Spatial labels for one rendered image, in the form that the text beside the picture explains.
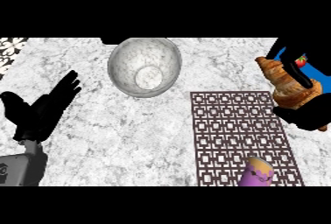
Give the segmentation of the brown patterned placemat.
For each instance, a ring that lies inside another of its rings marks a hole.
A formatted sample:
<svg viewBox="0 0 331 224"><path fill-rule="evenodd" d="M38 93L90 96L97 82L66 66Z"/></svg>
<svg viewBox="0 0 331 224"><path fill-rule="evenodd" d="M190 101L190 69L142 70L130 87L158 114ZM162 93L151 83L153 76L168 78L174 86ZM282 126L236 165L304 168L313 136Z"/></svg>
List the brown patterned placemat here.
<svg viewBox="0 0 331 224"><path fill-rule="evenodd" d="M199 186L236 186L248 157L270 164L273 186L304 184L273 106L267 91L190 93Z"/></svg>

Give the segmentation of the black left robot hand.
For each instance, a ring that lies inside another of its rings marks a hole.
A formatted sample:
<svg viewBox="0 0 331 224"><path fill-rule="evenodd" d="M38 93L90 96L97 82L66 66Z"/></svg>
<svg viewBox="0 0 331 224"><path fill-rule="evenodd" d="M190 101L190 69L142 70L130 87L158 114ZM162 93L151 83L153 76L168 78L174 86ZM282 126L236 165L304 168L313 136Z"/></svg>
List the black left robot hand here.
<svg viewBox="0 0 331 224"><path fill-rule="evenodd" d="M71 70L50 93L43 94L32 104L28 104L22 97L10 91L0 94L4 117L16 125L13 139L18 142L47 140L63 111L81 90L78 83L78 73Z"/></svg>

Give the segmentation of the black and white patterned tile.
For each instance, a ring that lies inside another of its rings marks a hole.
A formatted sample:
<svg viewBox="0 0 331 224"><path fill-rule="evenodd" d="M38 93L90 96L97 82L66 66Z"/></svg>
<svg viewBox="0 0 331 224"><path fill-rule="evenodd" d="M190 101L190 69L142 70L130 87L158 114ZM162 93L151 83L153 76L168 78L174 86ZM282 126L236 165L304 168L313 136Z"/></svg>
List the black and white patterned tile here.
<svg viewBox="0 0 331 224"><path fill-rule="evenodd" d="M0 38L0 80L3 79L16 56L26 45L28 38Z"/></svg>

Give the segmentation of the brown croissant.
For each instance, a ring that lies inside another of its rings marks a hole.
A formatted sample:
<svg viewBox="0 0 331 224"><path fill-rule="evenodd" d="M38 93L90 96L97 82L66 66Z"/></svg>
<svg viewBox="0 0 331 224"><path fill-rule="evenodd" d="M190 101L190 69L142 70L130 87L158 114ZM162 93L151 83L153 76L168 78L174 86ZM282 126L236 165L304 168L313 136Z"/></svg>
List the brown croissant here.
<svg viewBox="0 0 331 224"><path fill-rule="evenodd" d="M331 123L331 93L323 93L322 83L312 79L313 86L306 88L275 59L254 59L264 78L273 85L273 113L301 130L326 131Z"/></svg>

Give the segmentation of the blue box with strawberry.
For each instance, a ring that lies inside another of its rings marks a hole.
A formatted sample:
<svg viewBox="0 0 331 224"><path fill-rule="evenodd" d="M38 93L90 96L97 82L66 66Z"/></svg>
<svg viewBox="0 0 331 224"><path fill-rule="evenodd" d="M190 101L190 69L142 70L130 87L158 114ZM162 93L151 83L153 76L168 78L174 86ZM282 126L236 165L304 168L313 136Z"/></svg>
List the blue box with strawberry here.
<svg viewBox="0 0 331 224"><path fill-rule="evenodd" d="M331 93L331 49L309 47L294 60L295 69L322 84L322 93Z"/></svg>

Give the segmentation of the white marble bowl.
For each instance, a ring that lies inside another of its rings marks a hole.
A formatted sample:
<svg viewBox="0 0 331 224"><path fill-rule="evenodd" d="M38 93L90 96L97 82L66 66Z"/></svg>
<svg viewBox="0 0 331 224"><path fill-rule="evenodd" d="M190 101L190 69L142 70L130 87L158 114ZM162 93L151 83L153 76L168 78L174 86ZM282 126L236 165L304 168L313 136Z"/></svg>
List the white marble bowl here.
<svg viewBox="0 0 331 224"><path fill-rule="evenodd" d="M128 38L108 57L108 77L118 90L137 98L161 95L182 71L182 53L167 38Z"/></svg>

